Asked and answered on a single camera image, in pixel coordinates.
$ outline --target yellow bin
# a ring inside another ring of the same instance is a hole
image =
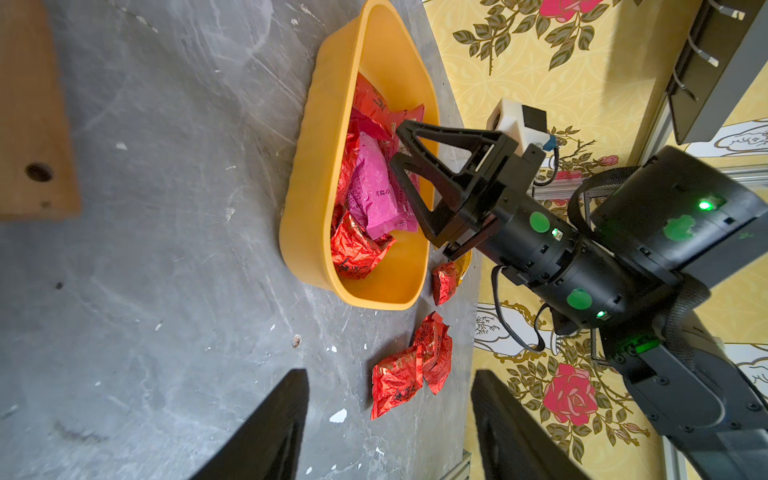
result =
[[[429,242],[421,231],[393,232],[397,243],[364,280],[339,278],[331,260],[331,214],[358,71],[390,109],[424,104],[424,121],[439,124],[432,79],[397,11],[385,0],[369,0],[317,54],[280,221],[280,251],[299,280],[350,305],[405,310],[419,298],[426,277]],[[424,143],[437,154],[437,144]],[[434,187],[425,180],[420,187],[425,204],[432,205]]]

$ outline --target pink package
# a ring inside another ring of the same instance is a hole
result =
[[[399,127],[404,120],[422,121],[423,119],[424,105],[419,105],[413,110],[392,112],[389,114],[392,131],[397,130],[397,127]],[[408,154],[408,150],[405,148],[405,146],[400,144],[400,139],[397,137],[397,134],[392,136],[392,141],[389,142],[389,144],[386,145],[386,147],[384,147],[382,150],[387,162],[392,160],[392,157],[398,151],[404,154]],[[409,178],[411,179],[413,185],[416,187],[416,191],[419,191],[419,177],[415,174],[410,174]],[[399,216],[402,218],[402,222],[396,229],[404,230],[406,232],[419,231],[419,222],[416,219],[416,215],[413,213],[413,208],[411,207],[410,202],[408,202],[406,193],[400,187],[400,184],[398,183],[392,171],[389,172],[389,182],[392,184],[392,190],[395,192]]]
[[[398,199],[389,182],[389,168],[379,144],[360,132],[357,165],[347,194],[349,212],[371,238],[406,227]]]

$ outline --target gray concrete floor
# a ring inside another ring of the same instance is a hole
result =
[[[445,389],[371,422],[370,369],[409,344],[429,287],[405,312],[352,308],[277,245],[316,52],[362,2],[48,6],[84,212],[0,226],[0,478],[187,478],[295,367],[311,391],[299,478],[457,464],[479,267],[437,309]],[[460,126],[424,8],[396,6]]]

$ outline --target hole in wooden board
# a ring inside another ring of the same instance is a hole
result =
[[[53,170],[46,164],[29,164],[25,168],[25,172],[30,180],[36,182],[44,183],[53,180]]]

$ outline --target green circular sticker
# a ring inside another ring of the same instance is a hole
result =
[[[576,310],[586,310],[592,306],[592,295],[583,288],[574,288],[574,291],[571,292],[571,295],[568,295],[566,300],[568,305]]]
[[[531,228],[537,232],[544,233],[549,231],[549,219],[542,212],[532,213],[529,221],[531,222]]]

